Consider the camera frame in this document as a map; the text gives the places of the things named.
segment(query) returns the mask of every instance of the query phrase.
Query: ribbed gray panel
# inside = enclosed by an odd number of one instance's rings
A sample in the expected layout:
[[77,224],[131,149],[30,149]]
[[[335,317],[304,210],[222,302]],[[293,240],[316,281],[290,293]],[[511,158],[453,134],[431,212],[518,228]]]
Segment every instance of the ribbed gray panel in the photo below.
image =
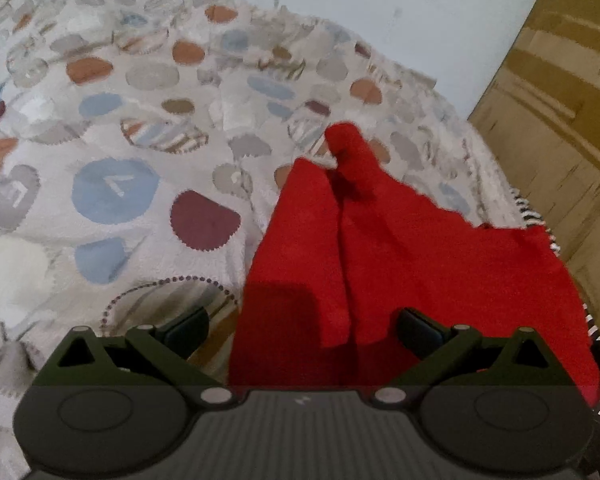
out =
[[[401,412],[356,392],[252,392],[200,417],[171,456],[134,480],[487,480],[438,455]],[[578,480],[564,471],[546,480]],[[54,480],[33,473],[27,480]]]

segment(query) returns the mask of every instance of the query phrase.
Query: black object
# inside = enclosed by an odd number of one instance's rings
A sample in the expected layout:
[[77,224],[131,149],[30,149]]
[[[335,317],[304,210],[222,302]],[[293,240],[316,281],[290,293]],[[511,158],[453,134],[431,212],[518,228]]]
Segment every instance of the black object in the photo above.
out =
[[180,358],[207,330],[202,308],[124,337],[74,328],[14,416],[29,480],[583,478],[594,415],[533,329],[405,309],[422,361],[372,394],[231,392]]

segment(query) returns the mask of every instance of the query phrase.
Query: red garment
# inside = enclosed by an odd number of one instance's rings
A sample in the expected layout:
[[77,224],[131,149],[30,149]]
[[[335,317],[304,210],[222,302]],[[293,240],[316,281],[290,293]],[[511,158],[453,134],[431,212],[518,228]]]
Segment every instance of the red garment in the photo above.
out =
[[474,228],[386,174],[353,124],[326,139],[337,170],[296,161],[256,252],[230,384],[386,384],[417,362],[394,333],[412,306],[485,336],[532,326],[600,398],[582,302],[544,229]]

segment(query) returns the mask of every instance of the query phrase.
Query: gray dot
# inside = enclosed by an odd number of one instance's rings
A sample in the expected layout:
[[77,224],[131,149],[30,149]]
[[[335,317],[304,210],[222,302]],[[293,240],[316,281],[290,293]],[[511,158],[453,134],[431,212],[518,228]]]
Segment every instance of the gray dot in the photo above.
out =
[[232,399],[232,393],[226,388],[207,388],[200,394],[200,398],[208,404],[224,404]]
[[398,404],[407,398],[407,394],[400,388],[385,387],[376,391],[376,399],[384,404]]

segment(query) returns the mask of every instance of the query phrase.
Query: patterned bed sheet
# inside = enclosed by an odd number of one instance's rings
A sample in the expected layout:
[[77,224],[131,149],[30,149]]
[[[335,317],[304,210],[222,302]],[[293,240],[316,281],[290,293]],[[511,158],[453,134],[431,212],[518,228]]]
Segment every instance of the patterned bed sheet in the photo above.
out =
[[116,335],[203,304],[190,360],[224,380],[251,258],[293,161],[334,164],[330,123],[358,124],[440,207],[522,227],[433,86],[286,7],[0,0],[0,478],[26,471],[11,416],[72,326]]

